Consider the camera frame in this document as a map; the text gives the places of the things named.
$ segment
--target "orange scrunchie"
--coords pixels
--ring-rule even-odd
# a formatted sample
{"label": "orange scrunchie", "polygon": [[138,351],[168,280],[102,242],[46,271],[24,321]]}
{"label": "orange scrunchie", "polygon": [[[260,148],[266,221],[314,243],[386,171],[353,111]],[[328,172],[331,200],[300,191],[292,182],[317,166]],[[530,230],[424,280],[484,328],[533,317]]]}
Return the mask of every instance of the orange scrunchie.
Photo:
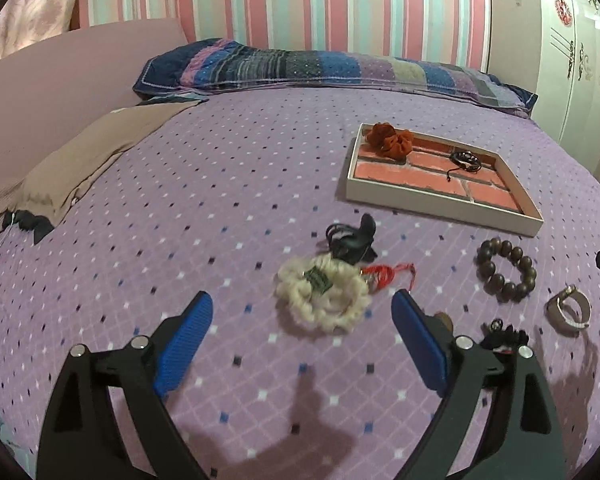
{"label": "orange scrunchie", "polygon": [[365,140],[393,160],[404,160],[413,150],[413,132],[396,130],[389,123],[374,124]]}

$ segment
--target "polka dot bedsheet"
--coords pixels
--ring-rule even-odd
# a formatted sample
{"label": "polka dot bedsheet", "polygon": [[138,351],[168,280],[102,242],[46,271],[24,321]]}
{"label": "polka dot bedsheet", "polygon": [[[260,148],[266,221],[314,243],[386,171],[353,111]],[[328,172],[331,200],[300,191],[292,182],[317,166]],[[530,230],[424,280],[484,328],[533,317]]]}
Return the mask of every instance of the polka dot bedsheet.
{"label": "polka dot bedsheet", "polygon": [[[544,216],[535,238],[503,234],[538,270],[527,300],[498,304],[476,277],[475,250],[500,233],[344,200],[347,150],[360,123],[377,121],[507,161]],[[13,228],[0,247],[0,412],[14,440],[37,451],[73,344],[119,348],[206,290],[213,325],[167,407],[207,473],[393,478],[439,403],[391,322],[395,289],[375,294],[344,336],[299,328],[272,294],[284,261],[315,254],[328,224],[358,224],[364,212],[378,224],[377,261],[416,265],[413,296],[427,313],[448,313],[456,333],[477,340],[494,317],[527,330],[573,475],[600,444],[600,185],[530,120],[369,89],[214,96],[126,152],[38,245]],[[578,338],[544,318],[567,283],[593,307]],[[116,392],[114,405],[134,463],[150,469]],[[453,470],[470,462],[489,405],[485,394]]]}

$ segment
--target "striped wallpaper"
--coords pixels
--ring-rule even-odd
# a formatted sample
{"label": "striped wallpaper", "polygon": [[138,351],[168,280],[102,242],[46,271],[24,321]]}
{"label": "striped wallpaper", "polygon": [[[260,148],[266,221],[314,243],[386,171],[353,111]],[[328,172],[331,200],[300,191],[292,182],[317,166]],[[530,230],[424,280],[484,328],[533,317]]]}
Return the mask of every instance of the striped wallpaper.
{"label": "striped wallpaper", "polygon": [[189,41],[346,50],[484,70],[491,0],[80,0],[83,27],[179,17]]}

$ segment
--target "white fluffy hair tie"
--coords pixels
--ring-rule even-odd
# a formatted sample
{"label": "white fluffy hair tie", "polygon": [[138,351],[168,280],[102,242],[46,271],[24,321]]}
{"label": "white fluffy hair tie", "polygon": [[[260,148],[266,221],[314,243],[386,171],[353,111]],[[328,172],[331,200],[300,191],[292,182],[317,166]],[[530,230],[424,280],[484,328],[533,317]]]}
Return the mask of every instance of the white fluffy hair tie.
{"label": "white fluffy hair tie", "polygon": [[358,267],[332,259],[292,258],[278,271],[276,297],[288,303],[296,320],[351,332],[371,303],[369,287]]}

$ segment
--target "brown bead bracelet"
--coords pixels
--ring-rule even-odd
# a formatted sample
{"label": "brown bead bracelet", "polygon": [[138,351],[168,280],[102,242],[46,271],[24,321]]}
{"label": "brown bead bracelet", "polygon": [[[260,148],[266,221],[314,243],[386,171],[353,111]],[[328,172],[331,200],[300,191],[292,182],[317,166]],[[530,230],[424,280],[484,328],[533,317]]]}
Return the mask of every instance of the brown bead bracelet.
{"label": "brown bead bracelet", "polygon": [[[518,267],[522,273],[522,282],[515,284],[506,282],[504,276],[496,272],[496,265],[491,261],[494,254],[508,258],[512,264]],[[514,247],[508,240],[492,238],[485,240],[478,249],[476,256],[478,263],[478,274],[487,283],[484,290],[488,294],[498,294],[503,302],[509,300],[522,301],[536,288],[536,270],[533,268],[533,260],[525,256],[522,248]]]}

